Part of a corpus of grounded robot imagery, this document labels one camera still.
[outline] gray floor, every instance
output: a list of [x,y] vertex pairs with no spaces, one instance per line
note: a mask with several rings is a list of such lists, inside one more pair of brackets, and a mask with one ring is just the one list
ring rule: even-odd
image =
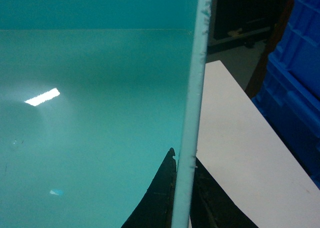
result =
[[253,48],[239,46],[210,54],[206,62],[222,61],[241,88],[245,90],[265,46],[263,41],[255,43]]

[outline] blue crate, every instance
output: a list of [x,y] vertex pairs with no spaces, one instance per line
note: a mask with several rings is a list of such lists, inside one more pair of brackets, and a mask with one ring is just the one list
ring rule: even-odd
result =
[[269,57],[253,103],[320,188],[320,101]]
[[320,98],[320,0],[295,0],[282,40],[271,56]]

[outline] teal container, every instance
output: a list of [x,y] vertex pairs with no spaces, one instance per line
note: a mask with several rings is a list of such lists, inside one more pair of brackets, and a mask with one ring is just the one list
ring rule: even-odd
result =
[[188,226],[211,0],[0,0],[0,224],[116,228],[173,147]]

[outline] container wall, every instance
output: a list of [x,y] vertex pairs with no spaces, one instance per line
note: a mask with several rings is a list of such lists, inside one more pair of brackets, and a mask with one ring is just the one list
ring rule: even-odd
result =
[[197,0],[0,0],[0,30],[189,29]]

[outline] teal plastic bin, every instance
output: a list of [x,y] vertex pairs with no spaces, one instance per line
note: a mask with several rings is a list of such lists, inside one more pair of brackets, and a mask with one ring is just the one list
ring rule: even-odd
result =
[[167,151],[188,226],[211,0],[0,0],[0,227],[117,228]]

